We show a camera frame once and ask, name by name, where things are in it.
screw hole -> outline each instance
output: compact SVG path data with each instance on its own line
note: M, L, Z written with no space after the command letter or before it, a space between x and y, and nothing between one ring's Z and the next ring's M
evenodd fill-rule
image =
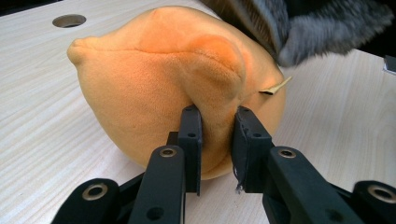
M289 150L289 149L280 149L277 154L279 154L281 157L292 159L296 157L295 152Z
M384 203L396 203L396 194L389 189L372 185L368 188L369 193Z
M56 18L55 20L52 21L52 24L60 28L71 28L71 27L80 26L86 20L87 19L81 15L71 14Z
M151 221L161 219L163 217L163 209L161 207L150 208L147 212L147 217Z
M107 185L104 183L93 184L82 192L82 198L87 201L94 201L102 198L107 193Z
M163 150L160 151L160 155L162 157L173 157L176 155L176 151L172 148L164 148Z
M343 216L333 209L326 209L326 215L331 221L343 222Z

gray fur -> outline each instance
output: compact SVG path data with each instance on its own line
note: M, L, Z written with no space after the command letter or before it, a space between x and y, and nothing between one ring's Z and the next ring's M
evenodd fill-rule
M371 0L334 0L319 11L290 21L278 63L289 67L328 52L347 54L391 25L387 6Z
M278 54L288 37L290 28L288 12L284 1L247 0L249 18L255 30L272 42L273 51Z

light wood surface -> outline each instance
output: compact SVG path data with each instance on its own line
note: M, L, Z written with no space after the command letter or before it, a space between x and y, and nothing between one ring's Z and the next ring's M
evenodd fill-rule
M96 177L123 184L143 169L113 145L86 104L70 43L103 35L139 13L188 0L65 0L0 18L0 223L50 223L79 184ZM52 20L80 14L86 23ZM396 76L383 59L357 50L284 69L285 116L276 145L295 147L335 185L373 179L396 186ZM259 194L236 195L226 175L187 196L187 223L267 223Z

gray furry object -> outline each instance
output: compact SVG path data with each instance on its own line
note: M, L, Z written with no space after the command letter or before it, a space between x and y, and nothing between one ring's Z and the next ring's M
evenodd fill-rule
M290 21L277 61L289 67L328 52L347 54L381 33L393 18L387 6L372 0L334 0Z
M329 52L347 54L381 33L394 19L390 8L375 0L332 0L316 11L292 18L287 12L288 0L200 1L257 41L284 67Z

stuffed animal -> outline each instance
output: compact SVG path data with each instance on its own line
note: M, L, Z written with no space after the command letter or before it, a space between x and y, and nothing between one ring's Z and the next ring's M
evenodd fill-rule
M250 108L270 134L282 117L285 90L272 88L284 78L274 59L230 24L196 9L147 11L107 35L75 40L67 54L108 136L142 166L178 131L188 105L202 116L202 179L232 170L238 106Z

